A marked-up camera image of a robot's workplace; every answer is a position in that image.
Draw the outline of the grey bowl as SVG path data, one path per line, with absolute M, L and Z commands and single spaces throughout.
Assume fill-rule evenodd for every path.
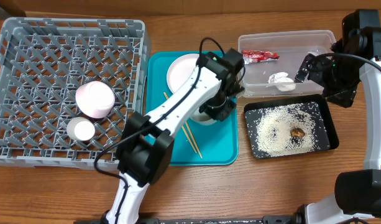
M 196 110 L 190 119 L 200 125 L 209 126 L 216 123 L 216 120 L 210 117 L 205 112 L 200 113 L 199 110 Z

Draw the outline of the white tissue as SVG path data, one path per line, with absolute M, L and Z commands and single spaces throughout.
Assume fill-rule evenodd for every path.
M 275 83 L 276 87 L 282 91 L 293 91 L 296 88 L 295 82 L 288 77 L 286 72 L 278 72 L 269 76 L 268 83 Z

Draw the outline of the wooden chopstick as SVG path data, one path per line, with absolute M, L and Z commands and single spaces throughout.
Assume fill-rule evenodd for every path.
M 164 92 L 163 94 L 164 94 L 164 96 L 165 96 L 165 98 L 166 98 L 166 100 L 167 100 L 167 99 L 168 99 L 168 95 L 167 95 L 167 93 Z M 186 131 L 185 127 L 184 127 L 184 126 L 181 126 L 181 129 L 182 129 L 182 131 L 184 132 L 184 134 L 185 134 L 185 136 L 186 136 L 188 142 L 190 143 L 191 147 L 193 148 L 194 152 L 197 153 L 196 148 L 195 148 L 195 146 L 194 146 L 192 140 L 190 139 L 189 134 L 188 134 L 188 132 Z
M 195 148 L 196 148 L 197 154 L 199 155 L 199 157 L 200 157 L 201 159 L 203 159 L 203 156 L 202 156 L 202 154 L 201 154 L 201 151 L 200 151 L 200 149 L 199 149 L 199 147 L 198 147 L 198 144 L 197 144 L 197 142 L 196 142 L 196 140 L 195 140 L 195 137 L 194 137 L 194 135 L 193 135 L 193 133 L 192 133 L 192 131 L 191 131 L 191 129 L 190 129 L 190 126 L 189 126 L 189 124 L 188 124 L 187 121 L 185 122 L 185 129 L 186 129 L 186 131 L 188 132 L 189 137 L 190 137 L 190 139 L 192 140 L 192 142 L 193 142 L 193 144 L 194 144 L 194 146 L 195 146 Z

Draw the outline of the large white round plate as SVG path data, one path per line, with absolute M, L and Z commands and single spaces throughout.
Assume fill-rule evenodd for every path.
M 170 65 L 167 72 L 167 85 L 172 93 L 175 93 L 189 79 L 198 57 L 198 54 L 185 54 Z

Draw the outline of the red snack wrapper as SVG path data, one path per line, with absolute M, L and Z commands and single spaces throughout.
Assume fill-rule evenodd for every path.
M 245 64 L 269 62 L 280 58 L 280 56 L 275 52 L 260 50 L 243 50 L 241 54 Z

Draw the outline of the dark brown food lump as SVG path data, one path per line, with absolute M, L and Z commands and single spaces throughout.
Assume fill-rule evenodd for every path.
M 291 129 L 290 134 L 291 134 L 292 138 L 298 138 L 298 139 L 301 139 L 306 135 L 305 132 L 301 128 Z

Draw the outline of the white rice pile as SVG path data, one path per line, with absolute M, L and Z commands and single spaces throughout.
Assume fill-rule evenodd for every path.
M 295 103 L 245 112 L 252 154 L 257 159 L 323 151 L 330 148 L 318 104 Z M 301 128 L 305 136 L 292 138 L 290 131 Z

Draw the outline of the small pink bowl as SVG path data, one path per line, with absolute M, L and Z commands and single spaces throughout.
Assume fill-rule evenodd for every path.
M 107 116 L 112 110 L 115 96 L 107 84 L 92 81 L 77 89 L 75 102 L 85 115 L 99 119 Z

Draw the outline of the white cup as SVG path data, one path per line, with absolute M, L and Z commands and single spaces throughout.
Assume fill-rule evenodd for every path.
M 67 135 L 73 140 L 88 141 L 95 132 L 93 123 L 83 117 L 72 118 L 67 124 Z

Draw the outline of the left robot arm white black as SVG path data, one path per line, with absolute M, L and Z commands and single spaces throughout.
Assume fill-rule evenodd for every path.
M 114 145 L 119 161 L 119 188 L 112 208 L 101 223 L 136 223 L 147 188 L 170 165 L 175 136 L 195 112 L 224 121 L 236 108 L 242 91 L 237 74 L 244 68 L 242 54 L 230 49 L 222 57 L 200 54 L 191 77 L 169 99 L 146 115 L 135 112 L 121 140 Z

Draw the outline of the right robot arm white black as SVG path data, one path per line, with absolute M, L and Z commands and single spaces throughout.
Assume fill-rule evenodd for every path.
M 311 80 L 324 88 L 330 102 L 348 108 L 358 84 L 367 106 L 367 152 L 362 170 L 338 175 L 334 193 L 301 207 L 302 223 L 364 223 L 381 218 L 381 26 L 342 26 L 342 39 L 332 51 L 307 56 L 296 82 Z

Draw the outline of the teal plastic serving tray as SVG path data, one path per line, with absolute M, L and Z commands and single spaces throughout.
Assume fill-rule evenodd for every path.
M 148 65 L 145 111 L 149 112 L 160 106 L 172 95 L 167 84 L 169 66 L 179 57 L 189 54 L 184 52 L 159 52 L 151 56 Z M 200 149 L 196 153 L 184 132 L 180 130 L 175 137 L 171 166 L 226 166 L 232 164 L 239 153 L 237 112 L 220 122 L 204 126 L 188 120 L 189 127 Z

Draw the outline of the black rectangular tray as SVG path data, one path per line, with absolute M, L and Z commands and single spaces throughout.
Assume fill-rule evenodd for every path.
M 261 101 L 257 103 L 249 103 L 244 107 L 244 116 L 245 112 L 248 110 L 258 109 L 258 108 L 269 108 L 274 106 L 283 106 L 295 103 L 309 103 L 315 102 L 318 104 L 320 109 L 321 117 L 323 119 L 324 126 L 328 135 L 330 148 L 323 151 L 328 151 L 335 149 L 339 146 L 339 139 L 337 136 L 336 129 L 334 127 L 333 119 L 329 111 L 328 104 L 321 95 L 306 95 L 306 96 L 297 96 L 291 98 L 283 98 L 279 100 L 270 100 L 270 101 Z

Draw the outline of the grey plastic dish rack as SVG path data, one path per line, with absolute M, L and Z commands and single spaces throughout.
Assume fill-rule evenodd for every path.
M 130 19 L 12 17 L 0 31 L 0 166 L 90 170 L 117 142 L 126 119 L 141 112 L 151 41 Z M 115 104 L 93 121 L 88 141 L 71 139 L 67 124 L 81 111 L 76 90 L 101 81 Z

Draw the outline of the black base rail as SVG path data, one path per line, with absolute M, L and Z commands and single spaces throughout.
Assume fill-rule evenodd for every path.
M 218 218 L 218 219 L 179 219 L 162 220 L 158 218 L 140 218 L 136 224 L 302 224 L 301 215 L 269 215 L 262 218 Z

